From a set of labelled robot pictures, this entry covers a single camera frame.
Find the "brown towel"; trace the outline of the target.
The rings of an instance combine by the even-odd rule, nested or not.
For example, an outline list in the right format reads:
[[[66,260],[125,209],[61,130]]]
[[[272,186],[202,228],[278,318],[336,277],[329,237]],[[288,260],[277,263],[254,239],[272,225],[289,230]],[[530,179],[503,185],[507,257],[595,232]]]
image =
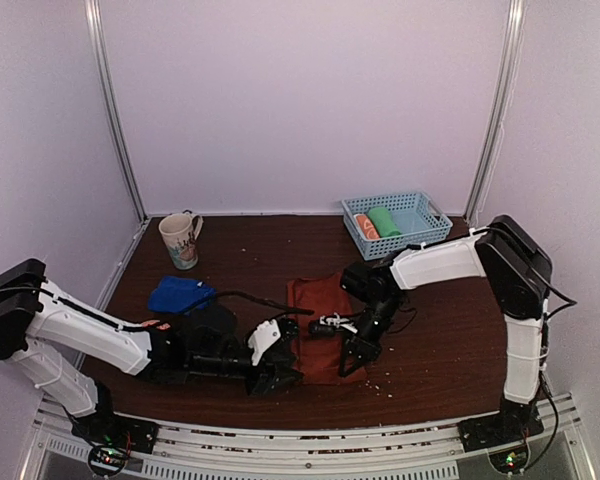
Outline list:
[[[339,375],[342,339],[314,337],[309,333],[309,323],[323,315],[337,313],[343,317],[353,313],[347,293],[340,287],[341,271],[322,278],[299,278],[287,283],[287,305],[313,310],[312,316],[299,315],[295,319],[299,336],[292,343],[297,357],[294,368],[303,374],[303,386],[339,386],[367,379],[364,368],[347,377]]]

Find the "light blue plastic basket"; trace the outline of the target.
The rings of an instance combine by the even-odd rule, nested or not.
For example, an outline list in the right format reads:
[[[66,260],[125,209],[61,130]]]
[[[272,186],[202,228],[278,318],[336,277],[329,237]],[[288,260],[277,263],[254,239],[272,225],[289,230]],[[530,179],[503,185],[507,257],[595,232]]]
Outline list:
[[[402,234],[369,241],[364,238],[354,216],[366,214],[374,207],[386,207]],[[444,240],[453,222],[430,197],[420,191],[384,194],[341,201],[343,222],[364,260],[380,259],[407,245],[419,245]]]

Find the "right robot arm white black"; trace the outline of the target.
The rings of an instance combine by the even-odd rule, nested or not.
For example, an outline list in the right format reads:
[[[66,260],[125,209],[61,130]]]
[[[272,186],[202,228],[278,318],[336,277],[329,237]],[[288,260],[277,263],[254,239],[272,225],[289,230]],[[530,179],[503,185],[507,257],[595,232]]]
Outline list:
[[[451,280],[486,279],[507,329],[506,378],[492,430],[510,442],[530,426],[540,389],[551,274],[545,251],[511,216],[499,215],[453,239],[409,244],[373,266],[351,264],[340,286],[364,309],[354,319],[331,314],[312,320],[309,333],[342,335],[339,374],[347,377],[379,357],[381,339],[408,292]]]

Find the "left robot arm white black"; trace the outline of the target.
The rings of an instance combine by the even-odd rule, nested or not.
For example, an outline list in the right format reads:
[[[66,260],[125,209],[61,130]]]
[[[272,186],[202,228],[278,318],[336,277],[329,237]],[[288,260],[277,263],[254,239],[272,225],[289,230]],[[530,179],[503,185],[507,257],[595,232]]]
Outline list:
[[[106,408],[106,388],[66,362],[57,345],[153,384],[237,378],[248,394],[266,395],[303,377],[290,346],[299,333],[291,308],[282,307],[244,340],[236,338],[237,319],[218,293],[163,320],[131,323],[69,295],[45,269],[31,258],[0,274],[0,361],[20,368],[72,416],[85,417],[86,429],[103,444],[123,436],[123,421]]]

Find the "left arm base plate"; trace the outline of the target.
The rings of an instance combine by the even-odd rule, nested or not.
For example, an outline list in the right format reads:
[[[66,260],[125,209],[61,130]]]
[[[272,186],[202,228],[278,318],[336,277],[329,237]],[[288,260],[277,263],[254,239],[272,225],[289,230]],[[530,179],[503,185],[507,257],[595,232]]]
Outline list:
[[[159,433],[159,425],[112,412],[95,412],[84,417],[66,413],[72,434],[90,445],[114,447],[124,452],[150,454]]]

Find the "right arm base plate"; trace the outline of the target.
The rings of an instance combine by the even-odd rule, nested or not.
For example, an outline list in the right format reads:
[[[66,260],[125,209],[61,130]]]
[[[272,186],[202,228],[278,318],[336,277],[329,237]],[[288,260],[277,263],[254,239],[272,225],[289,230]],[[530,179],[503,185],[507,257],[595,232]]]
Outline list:
[[[528,436],[544,432],[543,423],[538,417],[526,418],[505,412],[469,418],[459,422],[457,427],[465,452],[521,442]]]

